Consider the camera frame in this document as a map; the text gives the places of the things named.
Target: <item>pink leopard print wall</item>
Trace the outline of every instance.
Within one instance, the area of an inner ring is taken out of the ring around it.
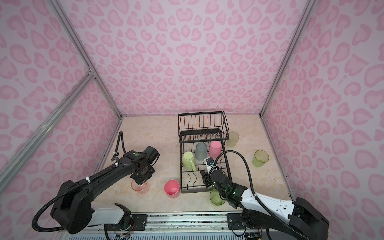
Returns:
[[[306,0],[62,0],[123,114],[258,113]]]
[[[320,1],[266,123],[329,239],[384,238],[384,1]]]
[[[0,172],[85,75],[44,0],[0,2]]]
[[[50,239],[52,233],[32,229],[33,216],[57,195],[62,183],[92,175],[116,121],[91,82],[0,196],[1,239]],[[49,213],[50,209],[44,212],[40,226],[57,226]]]

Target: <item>black wire dish rack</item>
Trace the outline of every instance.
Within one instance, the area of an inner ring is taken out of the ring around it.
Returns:
[[[180,188],[182,193],[208,192],[212,190],[212,186],[207,188],[204,185],[199,172],[200,170],[207,171],[205,163],[197,161],[196,172],[186,170],[182,166],[183,154],[188,151],[194,154],[196,145],[199,142],[204,142],[209,151],[212,141],[220,141],[222,151],[225,151],[224,144],[228,138],[228,122],[223,111],[179,114]],[[217,165],[232,181],[226,154],[223,154]]]

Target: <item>aluminum frame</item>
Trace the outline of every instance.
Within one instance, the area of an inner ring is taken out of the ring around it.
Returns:
[[[59,0],[47,0],[48,4],[51,6],[53,12],[55,13],[56,17],[60,21],[63,29],[67,33],[68,37],[71,39],[74,47],[77,49],[80,57],[82,58],[85,65],[88,67],[89,71],[94,72],[96,75],[96,83],[99,86],[102,94],[104,95],[105,99],[107,100],[108,104],[111,106],[115,114],[120,118],[121,112],[119,108],[117,107],[115,101],[113,100],[111,94],[107,90],[105,84],[101,80],[101,77],[95,68],[95,66],[92,63],[92,60],[90,56],[88,55],[87,51],[85,50],[85,47],[81,43],[80,37],[77,35],[76,31],[73,28],[73,25],[71,24],[67,14],[65,13],[63,6],[59,2]]]
[[[26,142],[24,147],[19,150],[9,161],[4,171],[0,174],[0,194],[5,190],[8,184],[18,174],[18,172],[27,163],[31,155],[43,143],[48,134],[60,122],[68,109],[78,99],[88,84],[96,79],[93,73],[87,73],[80,83],[66,96],[55,111],[46,119],[36,130],[35,134]]]
[[[132,213],[132,214],[147,214],[147,223],[144,231],[134,231],[131,233],[131,238],[136,237],[142,240],[145,239],[169,239],[164,236],[178,234],[178,239],[195,239],[198,240],[199,234],[207,235],[204,239],[244,239],[244,237],[237,238],[232,231],[228,228],[227,213],[241,213],[241,211],[226,211],[226,212],[161,212],[161,213]],[[92,240],[92,239],[105,239],[103,226],[93,226],[84,228],[82,231],[75,235],[70,235],[65,230],[59,231],[56,240]],[[247,232],[257,232],[255,229],[247,229]],[[109,237],[115,236],[117,233],[126,233],[126,231],[108,232]],[[273,239],[289,239],[293,240],[292,236],[286,233],[281,233],[275,229],[270,229],[270,234]],[[215,235],[228,235],[228,237],[214,237]]]
[[[292,190],[292,186],[288,180],[288,177],[285,173],[285,170],[284,170],[284,166],[282,165],[282,161],[280,160],[279,158],[279,155],[277,154],[277,148],[274,144],[274,142],[272,141],[272,137],[271,137],[271,134],[269,133],[268,131],[268,128],[265,124],[265,121],[263,119],[263,116],[264,114],[266,113],[267,109],[269,108],[269,105],[271,103],[271,100],[272,100],[272,97],[273,95],[275,94],[276,92],[276,88],[277,88],[277,85],[279,84],[279,82],[281,81],[282,79],[282,76],[283,76],[283,73],[284,71],[286,70],[287,66],[288,66],[288,63],[289,61],[291,60],[292,56],[294,55],[294,51],[304,33],[304,30],[315,10],[315,6],[317,4],[318,0],[308,0],[306,5],[305,5],[305,8],[304,8],[304,11],[300,17],[300,20],[299,20],[299,23],[295,29],[295,32],[292,36],[292,39],[289,43],[289,46],[288,46],[288,49],[283,57],[283,60],[279,66],[279,69],[278,69],[278,72],[273,80],[273,84],[268,92],[268,95],[267,95],[267,98],[266,98],[266,101],[260,111],[260,114],[259,114],[259,117],[260,117],[260,120],[261,120],[261,123],[262,123],[262,126],[263,126],[263,129],[265,131],[265,134],[268,138],[268,141],[269,141],[269,144],[271,146],[271,149],[273,151],[273,155],[275,156],[275,159],[277,161],[277,166],[280,170],[280,173],[284,179],[284,182],[285,182],[285,185],[287,187],[287,190],[288,190],[288,193],[291,197],[291,199],[294,201],[296,200],[296,196],[295,196],[295,193],[294,191]]]
[[[120,130],[120,126],[121,126],[121,123],[123,121],[124,117],[121,117],[118,122],[116,123],[114,129],[113,129],[113,132],[112,132],[112,135],[110,136],[106,146],[105,146],[105,149],[104,149],[104,152],[103,154],[101,155],[100,159],[99,159],[99,163],[97,164],[96,168],[95,168],[95,171],[93,172],[93,174],[101,171],[103,169],[103,166],[105,164],[105,161],[107,161],[107,157],[108,157],[108,154],[110,152],[110,150],[112,149],[113,147],[113,143],[115,142],[115,139],[118,135],[118,132]]]
[[[280,80],[283,76],[283,73],[284,73],[285,69],[287,68],[288,63],[289,63],[290,59],[292,58],[292,55],[294,54],[294,51],[297,47],[297,44],[299,43],[301,36],[303,35],[303,32],[304,32],[312,14],[313,14],[313,12],[314,12],[314,9],[315,9],[317,2],[318,2],[318,0],[308,0],[307,1],[306,5],[304,7],[304,11],[300,17],[299,23],[298,23],[298,25],[297,25],[294,33],[293,33],[293,36],[292,36],[290,43],[288,45],[287,51],[285,52],[283,60],[279,66],[279,69],[277,70],[277,74],[273,80],[273,84],[268,91],[265,103],[263,104],[263,107],[260,111],[260,116],[263,116],[265,114],[265,112],[266,112],[266,110],[270,104],[270,101],[273,97],[273,94],[275,93],[277,84],[280,82]]]

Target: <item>plastic cup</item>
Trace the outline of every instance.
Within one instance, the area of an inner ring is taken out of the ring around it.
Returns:
[[[164,191],[170,198],[177,198],[180,194],[180,184],[175,179],[171,179],[164,185]]]
[[[221,149],[221,142],[213,141],[209,147],[209,156],[216,160],[221,153]]]
[[[207,145],[203,142],[199,142],[196,146],[195,158],[196,160],[203,162],[208,157]]]
[[[257,150],[253,156],[253,165],[255,167],[261,167],[269,160],[269,155],[263,150]]]
[[[227,147],[234,147],[239,140],[239,134],[237,132],[229,132],[229,139],[227,140]]]
[[[211,202],[217,206],[220,206],[222,205],[223,203],[225,203],[225,200],[223,200],[221,197],[220,197],[220,194],[218,193],[218,191],[214,188],[211,190],[211,192],[209,193],[209,199],[211,200]]]
[[[149,184],[148,184],[148,181],[146,181],[145,183],[143,183],[142,185],[138,185],[135,180],[132,180],[131,182],[131,188],[135,191],[135,192],[138,192],[140,194],[144,194],[144,193],[147,193],[149,191]]]

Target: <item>green cup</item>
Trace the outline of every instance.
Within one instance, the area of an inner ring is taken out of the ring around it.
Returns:
[[[253,165],[255,167],[261,167],[269,160],[269,155],[263,150],[257,150],[253,156]]]
[[[220,194],[218,193],[218,191],[214,188],[211,190],[211,192],[209,193],[209,199],[211,200],[211,202],[217,206],[220,206],[222,205],[223,203],[225,203],[225,200],[223,200],[221,197],[220,197]]]

